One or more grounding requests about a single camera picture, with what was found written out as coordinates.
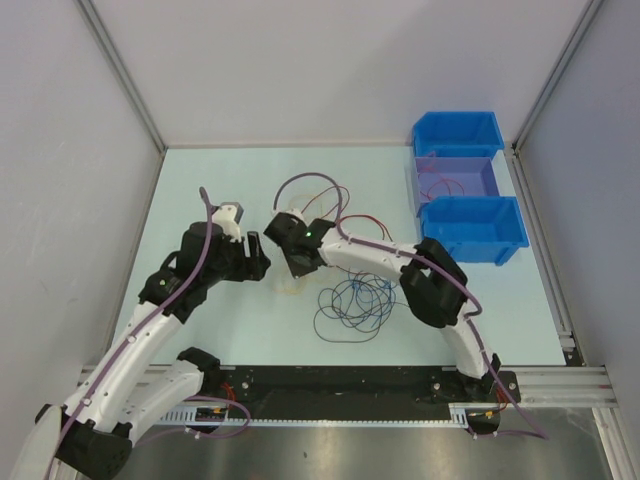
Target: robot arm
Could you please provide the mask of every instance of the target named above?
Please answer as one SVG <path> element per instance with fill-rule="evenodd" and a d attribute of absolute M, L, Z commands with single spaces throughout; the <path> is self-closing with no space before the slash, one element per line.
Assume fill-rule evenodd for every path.
<path fill-rule="evenodd" d="M 357 235 L 344 238 L 335 223 L 316 219 L 307 225 L 301 215 L 292 212 L 277 213 L 264 234 L 282 248 L 296 278 L 327 266 L 365 271 L 399 283 L 414 316 L 442 332 L 455 354 L 463 380 L 481 391 L 491 389 L 493 378 L 464 320 L 467 298 L 439 273 L 429 271 L 426 275 L 424 264 L 397 253 L 409 252 L 426 258 L 466 285 L 466 275 L 437 240 L 424 238 L 420 244 L 411 245 L 372 242 Z M 372 243 L 384 248 L 363 245 Z M 497 371 L 500 366 L 497 355 L 485 351 Z"/>
<path fill-rule="evenodd" d="M 158 350 L 220 281 L 259 281 L 271 265 L 258 234 L 248 232 L 249 256 L 238 223 L 242 207 L 222 204 L 212 215 L 205 262 L 193 282 L 163 311 L 149 318 L 194 271 L 203 252 L 206 222 L 189 227 L 181 248 L 151 275 L 125 330 L 92 375 L 65 402 L 62 424 L 70 424 L 56 457 L 94 480 L 112 479 L 133 445 L 167 411 L 184 399 L 215 393 L 222 383 L 218 359 L 196 348 L 182 352 L 164 376 L 134 388 Z"/>

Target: blue bin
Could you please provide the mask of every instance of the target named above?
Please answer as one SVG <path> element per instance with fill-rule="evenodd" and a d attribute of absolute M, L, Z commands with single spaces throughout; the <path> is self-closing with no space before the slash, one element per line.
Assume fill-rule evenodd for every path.
<path fill-rule="evenodd" d="M 428 112 L 413 126 L 413 152 L 424 157 L 489 157 L 504 149 L 493 112 Z"/>
<path fill-rule="evenodd" d="M 420 212 L 422 234 L 457 262 L 504 265 L 529 246 L 515 197 L 438 197 Z"/>

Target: gray wall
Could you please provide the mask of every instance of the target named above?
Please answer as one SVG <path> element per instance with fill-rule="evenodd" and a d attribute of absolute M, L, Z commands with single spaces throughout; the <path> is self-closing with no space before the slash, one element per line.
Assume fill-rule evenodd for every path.
<path fill-rule="evenodd" d="M 640 445 L 640 2 L 605 4 L 525 144 L 579 340 Z"/>
<path fill-rule="evenodd" d="M 95 0 L 168 145 L 404 143 L 427 110 L 512 139 L 587 0 Z"/>
<path fill-rule="evenodd" d="M 160 161 L 70 0 L 0 6 L 0 478 L 105 341 Z"/>

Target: purple tray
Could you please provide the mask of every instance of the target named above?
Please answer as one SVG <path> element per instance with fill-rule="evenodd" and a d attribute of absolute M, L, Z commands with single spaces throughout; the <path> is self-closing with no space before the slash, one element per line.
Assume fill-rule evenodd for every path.
<path fill-rule="evenodd" d="M 500 195 L 490 158 L 416 158 L 417 201 L 420 207 L 437 197 Z"/>

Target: metal floor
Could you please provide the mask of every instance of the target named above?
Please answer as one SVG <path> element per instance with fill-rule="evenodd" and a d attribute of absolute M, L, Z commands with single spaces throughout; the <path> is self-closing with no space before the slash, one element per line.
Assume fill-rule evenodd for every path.
<path fill-rule="evenodd" d="M 135 450 L 118 480 L 611 479 L 591 409 L 537 409 L 551 441 L 473 441 L 432 428 L 253 428 L 228 440 L 176 434 Z M 501 428 L 523 427 L 513 410 Z"/>

